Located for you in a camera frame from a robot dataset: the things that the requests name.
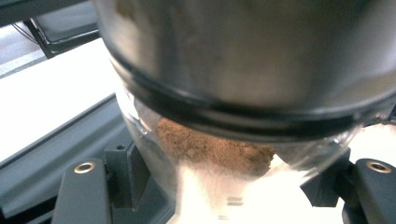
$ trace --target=metal screw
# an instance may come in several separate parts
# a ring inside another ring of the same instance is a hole
[[[378,161],[367,161],[366,165],[379,173],[389,174],[392,170],[384,163]]]
[[[76,174],[85,174],[88,173],[89,171],[93,170],[93,168],[95,167],[95,163],[87,161],[87,162],[83,162],[82,164],[76,166],[75,168],[75,173]]]

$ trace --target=machine part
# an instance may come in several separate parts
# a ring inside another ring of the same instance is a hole
[[[334,190],[345,201],[346,224],[387,224],[396,220],[396,168],[372,159],[358,160],[337,177]]]
[[[124,87],[195,130],[319,139],[375,118],[396,97],[395,2],[94,3]]]
[[[10,0],[0,3],[0,27],[16,21],[29,20],[32,17],[51,12],[53,10],[69,7],[86,0]]]
[[[356,191],[369,223],[394,223],[396,220],[396,169],[382,161],[356,162]]]
[[[111,223],[101,160],[89,159],[66,170],[51,223]]]
[[[110,195],[113,206],[137,211],[150,173],[128,129],[124,128],[110,142],[105,156],[107,170],[117,179],[118,192]]]
[[[309,202],[315,207],[335,207],[339,195],[334,191],[337,175],[350,164],[350,148],[329,168],[301,185]]]
[[[15,217],[56,198],[64,170],[87,158],[102,159],[108,143],[124,127],[112,94],[0,162],[0,207],[4,216]]]

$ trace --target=black bracket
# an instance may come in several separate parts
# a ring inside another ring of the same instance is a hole
[[[127,128],[114,138],[105,149],[106,168],[116,177],[113,184],[118,190],[110,194],[115,208],[137,211],[150,172]]]
[[[358,160],[338,176],[335,190],[345,201],[344,223],[396,222],[396,169],[392,165]]]
[[[85,160],[66,170],[51,223],[111,223],[106,172],[101,160]]]

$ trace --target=brown powder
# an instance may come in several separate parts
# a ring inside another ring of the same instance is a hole
[[[161,119],[157,131],[164,152],[174,162],[204,165],[233,175],[260,177],[270,169],[275,154],[270,146],[218,138],[169,119]]]

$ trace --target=black plastic mount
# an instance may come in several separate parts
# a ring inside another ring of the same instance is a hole
[[[85,160],[66,170],[51,223],[111,223],[106,171],[101,160]]]
[[[336,177],[350,164],[350,148],[329,168],[301,185],[309,202],[315,207],[335,207],[339,196],[334,190]]]
[[[106,167],[115,174],[118,187],[111,197],[113,206],[137,211],[150,173],[127,128],[111,141],[105,156]]]
[[[396,168],[361,159],[337,178],[335,190],[345,201],[346,224],[396,222]]]

